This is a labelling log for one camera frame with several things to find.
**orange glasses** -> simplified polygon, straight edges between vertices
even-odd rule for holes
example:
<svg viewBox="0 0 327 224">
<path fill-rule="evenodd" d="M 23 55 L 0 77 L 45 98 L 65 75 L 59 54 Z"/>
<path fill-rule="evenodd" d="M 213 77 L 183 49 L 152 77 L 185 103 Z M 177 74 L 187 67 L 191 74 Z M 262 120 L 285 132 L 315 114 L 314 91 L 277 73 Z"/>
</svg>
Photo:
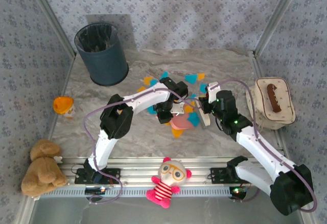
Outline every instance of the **orange glasses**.
<svg viewBox="0 0 327 224">
<path fill-rule="evenodd" d="M 172 164 L 163 164 L 161 166 L 161 173 L 166 174 L 167 172 L 169 172 L 169 170 L 173 168 L 173 178 L 177 181 L 181 181 L 184 179 L 185 174 L 182 170 L 180 170 L 178 167 L 176 167 L 175 165 Z"/>
</svg>

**brown handle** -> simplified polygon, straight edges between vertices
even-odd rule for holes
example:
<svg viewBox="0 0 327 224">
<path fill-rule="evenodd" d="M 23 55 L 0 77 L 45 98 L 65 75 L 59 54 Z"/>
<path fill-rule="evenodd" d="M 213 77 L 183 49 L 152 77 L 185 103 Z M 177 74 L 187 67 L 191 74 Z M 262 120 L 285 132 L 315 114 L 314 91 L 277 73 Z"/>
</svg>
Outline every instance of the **brown handle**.
<svg viewBox="0 0 327 224">
<path fill-rule="evenodd" d="M 275 94 L 275 89 L 277 89 L 276 86 L 274 86 L 273 84 L 269 84 L 267 86 L 267 93 L 271 103 L 272 111 L 275 113 L 279 113 L 282 109 L 278 104 L 277 97 Z"/>
</svg>

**black trash can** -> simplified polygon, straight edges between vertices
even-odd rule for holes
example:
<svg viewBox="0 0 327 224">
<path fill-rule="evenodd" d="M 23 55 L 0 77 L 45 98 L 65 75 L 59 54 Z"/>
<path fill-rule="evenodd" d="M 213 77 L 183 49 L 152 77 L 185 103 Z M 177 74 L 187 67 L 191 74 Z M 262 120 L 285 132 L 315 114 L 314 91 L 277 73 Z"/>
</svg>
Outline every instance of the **black trash can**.
<svg viewBox="0 0 327 224">
<path fill-rule="evenodd" d="M 114 26 L 102 22 L 87 25 L 74 42 L 94 83 L 116 85 L 127 76 L 128 64 Z"/>
</svg>

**cable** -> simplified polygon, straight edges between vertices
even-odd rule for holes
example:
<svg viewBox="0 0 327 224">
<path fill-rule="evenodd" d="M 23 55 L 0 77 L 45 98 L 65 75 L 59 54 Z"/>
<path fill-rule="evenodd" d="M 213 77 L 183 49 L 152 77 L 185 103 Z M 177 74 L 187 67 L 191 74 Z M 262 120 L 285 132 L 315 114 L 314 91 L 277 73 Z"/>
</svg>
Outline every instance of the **cable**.
<svg viewBox="0 0 327 224">
<path fill-rule="evenodd" d="M 292 168 L 289 164 L 285 163 L 282 159 L 280 159 L 274 152 L 272 152 L 263 142 L 262 140 L 259 138 L 259 134 L 258 134 L 258 128 L 256 125 L 256 118 L 255 118 L 255 107 L 254 107 L 254 101 L 253 101 L 253 97 L 250 91 L 250 88 L 241 80 L 239 79 L 235 79 L 235 78 L 231 78 L 225 81 L 220 82 L 218 85 L 215 85 L 214 87 L 212 87 L 210 90 L 215 89 L 216 87 L 223 85 L 227 82 L 231 82 L 231 81 L 235 81 L 235 82 L 239 82 L 241 83 L 247 90 L 247 92 L 249 93 L 250 96 L 250 100 L 251 100 L 251 105 L 252 105 L 252 110 L 253 110 L 253 128 L 254 128 L 254 134 L 255 137 L 257 138 L 258 142 L 260 143 L 260 145 L 271 155 L 273 156 L 279 163 L 283 164 L 285 167 L 287 167 L 290 171 L 292 171 L 305 185 L 305 187 L 308 189 L 309 193 L 312 196 L 313 199 L 313 207 L 310 210 L 306 210 L 306 209 L 300 209 L 300 211 L 306 212 L 306 213 L 311 213 L 314 212 L 317 209 L 318 206 L 318 202 L 317 202 L 317 197 L 315 195 L 315 193 L 313 192 L 311 186 L 309 185 L 309 183 L 294 169 Z"/>
<path fill-rule="evenodd" d="M 106 108 L 110 108 L 110 107 L 117 106 L 117 105 L 120 105 L 120 104 L 124 104 L 124 103 L 128 103 L 128 102 L 131 102 L 131 101 L 135 101 L 135 100 L 139 99 L 140 97 L 142 97 L 142 96 L 144 96 L 144 95 L 150 94 L 150 93 L 152 93 L 152 92 L 157 92 L 157 91 L 168 91 L 168 92 L 174 94 L 176 97 L 178 97 L 180 100 L 182 100 L 183 102 L 185 102 L 185 103 L 188 104 L 189 106 L 191 106 L 192 108 L 197 108 L 197 109 L 200 109 L 200 108 L 201 108 L 201 107 L 193 106 L 191 103 L 187 102 L 186 99 L 184 99 L 184 98 L 182 98 L 180 95 L 178 95 L 175 91 L 172 91 L 172 90 L 170 90 L 170 89 L 168 89 L 168 88 L 153 88 L 153 89 L 151 89 L 151 90 L 149 90 L 149 91 L 147 91 L 147 92 L 144 92 L 144 93 L 142 93 L 142 94 L 140 94 L 140 95 L 137 95 L 137 96 L 135 96 L 135 97 L 133 97 L 133 98 L 131 98 L 131 99 L 127 99 L 127 100 L 124 100 L 124 101 L 120 101 L 120 102 L 116 102 L 116 103 L 108 104 L 108 105 L 106 105 L 106 106 L 103 106 L 103 107 L 100 107 L 100 108 L 98 108 L 98 109 L 95 109 L 94 111 L 88 113 L 88 114 L 83 118 L 83 127 L 84 127 L 84 129 L 85 129 L 85 133 L 86 133 L 86 135 L 87 135 L 87 136 L 92 140 L 92 142 L 93 142 L 93 147 L 92 147 L 92 152 L 93 152 L 93 162 L 94 162 L 94 165 L 95 165 L 96 170 L 97 170 L 101 175 L 116 180 L 116 181 L 119 183 L 119 185 L 120 185 L 120 190 L 119 190 L 118 194 L 117 194 L 115 197 L 113 197 L 113 198 L 111 198 L 111 199 L 109 199 L 109 200 L 103 201 L 103 202 L 93 202 L 92 199 L 93 199 L 94 197 L 97 197 L 97 195 L 92 195 L 92 196 L 90 197 L 90 199 L 89 199 L 90 204 L 95 204 L 95 205 L 98 205 L 98 204 L 107 204 L 107 203 L 111 203 L 111 202 L 117 200 L 117 199 L 120 197 L 120 195 L 122 194 L 122 192 L 123 192 L 123 184 L 122 184 L 122 182 L 121 182 L 118 178 L 116 178 L 116 177 L 114 177 L 114 176 L 112 176 L 112 175 L 106 174 L 106 173 L 102 172 L 102 171 L 99 169 L 98 164 L 97 164 L 97 157 L 96 157 L 96 148 L 97 148 L 96 141 L 94 140 L 94 138 L 92 137 L 92 135 L 91 135 L 91 133 L 88 131 L 88 129 L 86 128 L 86 120 L 87 120 L 90 116 L 94 115 L 94 114 L 97 113 L 97 112 L 103 111 L 103 110 L 106 109 Z"/>
<path fill-rule="evenodd" d="M 220 131 L 223 131 L 223 129 L 222 129 L 222 128 L 219 126 L 219 124 L 218 124 L 218 119 L 217 119 L 217 117 L 216 117 L 215 121 L 216 121 L 216 125 L 217 125 L 218 129 L 219 129 Z"/>
<path fill-rule="evenodd" d="M 71 172 L 72 172 L 73 174 L 77 174 L 77 171 L 76 171 L 76 172 L 73 172 L 73 167 L 76 166 L 76 165 L 83 165 L 83 164 L 74 164 L 74 165 L 71 167 Z"/>
<path fill-rule="evenodd" d="M 173 101 L 173 103 L 175 103 L 175 104 L 180 104 L 182 102 L 183 102 L 183 100 L 179 100 L 178 102 Z"/>
<path fill-rule="evenodd" d="M 314 194 L 314 192 L 313 192 L 313 190 L 312 190 L 312 188 L 310 187 L 310 185 L 308 184 L 308 182 L 295 170 L 295 169 L 293 169 L 290 165 L 288 165 L 287 163 L 285 163 L 284 161 L 282 161 L 282 159 L 280 159 L 274 152 L 272 152 L 268 147 L 266 147 L 266 145 L 261 141 L 261 139 L 259 138 L 259 134 L 258 134 L 258 129 L 257 129 L 257 125 L 256 125 L 256 118 L 255 118 L 255 108 L 254 108 L 254 101 L 253 101 L 253 97 L 252 97 L 252 94 L 251 94 L 251 91 L 250 91 L 250 89 L 249 89 L 249 87 L 243 82 L 243 81 L 241 81 L 241 80 L 239 80 L 239 79 L 235 79 L 235 78 L 232 78 L 232 79 L 228 79 L 228 80 L 225 80 L 225 81 L 223 81 L 223 82 L 220 82 L 219 84 L 217 84 L 217 85 L 215 85 L 214 87 L 212 87 L 211 88 L 211 90 L 213 90 L 213 89 L 215 89 L 216 87 L 218 87 L 218 86 L 220 86 L 220 85 L 223 85 L 223 84 L 225 84 L 225 83 L 227 83 L 227 82 L 231 82 L 231 81 L 235 81 L 235 82 L 239 82 L 239 83 L 241 83 L 245 88 L 246 88 L 246 90 L 249 92 L 249 96 L 250 96 L 250 100 L 251 100 L 251 105 L 252 105 L 252 109 L 253 109 L 253 128 L 254 128 L 254 133 L 255 133 L 255 136 L 256 136 L 256 138 L 257 138 L 257 140 L 258 140 L 258 142 L 260 143 L 260 145 L 270 154 L 270 155 L 272 155 L 279 163 L 281 163 L 281 164 L 283 164 L 285 167 L 287 167 L 289 170 L 291 170 L 303 183 L 304 183 L 304 185 L 307 187 L 307 189 L 308 189 L 308 191 L 309 191 L 309 193 L 311 194 L 311 196 L 312 196 L 312 198 L 313 198 L 313 202 L 314 202 L 314 205 L 313 205 L 313 207 L 310 209 L 310 210 L 306 210 L 306 209 L 300 209 L 301 211 L 303 211 L 303 212 L 313 212 L 313 211 L 315 211 L 316 209 L 317 209 L 317 198 L 316 198 L 316 196 L 315 196 L 315 194 Z M 111 176 L 111 175 L 108 175 L 108 174 L 106 174 L 106 173 L 104 173 L 104 172 L 102 172 L 99 168 L 98 168 L 98 165 L 97 165 L 97 161 L 96 161 L 96 142 L 95 142 L 95 140 L 93 139 L 93 137 L 92 137 L 92 135 L 90 134 L 90 132 L 87 130 L 87 128 L 86 128 L 86 120 L 87 120 L 87 118 L 88 117 L 90 117 L 91 115 L 93 115 L 93 114 L 95 114 L 95 113 L 97 113 L 97 112 L 100 112 L 100 111 L 102 111 L 102 110 L 104 110 L 104 109 L 106 109 L 106 108 L 110 108 L 110 107 L 113 107 L 113 106 L 117 106 L 117 105 L 120 105 L 120 104 L 123 104 L 123 103 L 128 103 L 128 102 L 131 102 L 132 100 L 134 101 L 134 100 L 137 100 L 138 98 L 140 98 L 140 97 L 142 97 L 142 96 L 144 96 L 144 95 L 147 95 L 147 94 L 150 94 L 150 93 L 152 93 L 152 92 L 156 92 L 156 91 L 168 91 L 168 92 L 170 92 L 170 93 L 172 93 L 172 94 L 174 94 L 176 97 L 178 97 L 180 100 L 182 100 L 183 102 L 185 102 L 186 104 L 188 104 L 189 106 L 191 106 L 192 108 L 197 108 L 197 109 L 200 109 L 201 107 L 196 107 L 196 106 L 193 106 L 191 103 L 188 103 L 187 101 L 186 101 L 186 99 L 184 99 L 184 98 L 182 98 L 181 96 L 179 96 L 176 92 L 174 92 L 174 91 L 172 91 L 172 90 L 170 90 L 170 89 L 168 89 L 168 88 L 153 88 L 153 89 L 151 89 L 151 90 L 149 90 L 149 91 L 147 91 L 147 92 L 145 92 L 145 93 L 142 93 L 142 94 L 140 94 L 140 95 L 137 95 L 136 97 L 133 97 L 133 98 L 131 98 L 131 99 L 128 99 L 128 100 L 125 100 L 125 101 L 121 101 L 121 102 L 117 102 L 117 103 L 113 103 L 113 104 L 109 104 L 109 105 L 106 105 L 106 106 L 103 106 L 103 107 L 101 107 L 101 108 L 98 108 L 98 109 L 96 109 L 96 110 L 94 110 L 94 111 L 92 111 L 92 112 L 90 112 L 89 114 L 87 114 L 85 117 L 84 117 L 84 119 L 83 119 L 83 126 L 84 126 L 84 129 L 85 129 L 85 132 L 86 132 L 86 134 L 88 135 L 88 137 L 92 140 L 92 142 L 93 142 L 93 156 L 94 156 L 94 158 L 93 158 L 93 161 L 94 161 L 94 165 L 95 165 L 95 168 L 96 168 L 96 170 L 100 173 L 100 174 L 102 174 L 102 175 L 104 175 L 104 176 L 106 176 L 106 177 L 109 177 L 109 178 L 111 178 L 111 179 L 114 179 L 114 180 L 116 180 L 118 183 L 119 183 L 119 185 L 120 185 L 120 190 L 119 190 L 119 193 L 117 194 L 117 196 L 116 197 L 113 197 L 112 199 L 110 199 L 110 200 L 107 200 L 107 201 L 104 201 L 104 202 L 92 202 L 91 201 L 91 199 L 93 198 L 93 197 L 95 197 L 95 196 L 92 196 L 92 197 L 90 197 L 90 203 L 92 203 L 92 204 L 105 204 L 105 203 L 111 203 L 111 202 L 113 202 L 113 201 L 115 201 L 116 199 L 118 199 L 119 197 L 120 197 L 120 195 L 122 194 L 122 190 L 123 190 L 123 184 L 122 184 L 122 182 L 118 179 L 118 178 L 116 178 L 116 177 L 114 177 L 114 176 Z M 253 199 L 254 197 L 256 197 L 257 195 L 258 195 L 259 193 L 257 193 L 257 194 L 255 194 L 252 198 L 250 198 L 250 200 L 251 199 Z"/>
</svg>

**orange cup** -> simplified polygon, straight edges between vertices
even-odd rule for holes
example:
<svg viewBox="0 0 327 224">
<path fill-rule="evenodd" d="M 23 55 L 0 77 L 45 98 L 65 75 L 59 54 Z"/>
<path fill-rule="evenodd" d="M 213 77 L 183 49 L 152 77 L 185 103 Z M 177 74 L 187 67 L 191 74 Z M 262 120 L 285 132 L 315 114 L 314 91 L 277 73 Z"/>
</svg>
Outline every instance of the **orange cup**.
<svg viewBox="0 0 327 224">
<path fill-rule="evenodd" d="M 67 118 L 72 118 L 76 113 L 74 99 L 68 96 L 60 96 L 55 98 L 53 101 L 53 109 L 56 113 Z"/>
</svg>

